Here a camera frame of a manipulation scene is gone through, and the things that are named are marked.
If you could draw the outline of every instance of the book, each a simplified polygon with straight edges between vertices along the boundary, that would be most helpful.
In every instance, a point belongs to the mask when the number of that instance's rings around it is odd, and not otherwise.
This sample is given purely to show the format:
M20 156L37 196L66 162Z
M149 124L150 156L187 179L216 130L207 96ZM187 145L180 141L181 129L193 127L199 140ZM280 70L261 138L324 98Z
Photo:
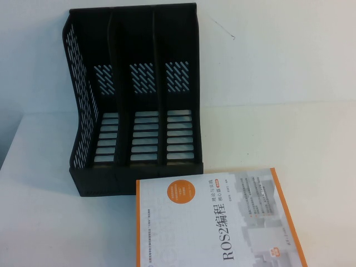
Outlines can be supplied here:
M275 169L136 188L137 267L307 266Z

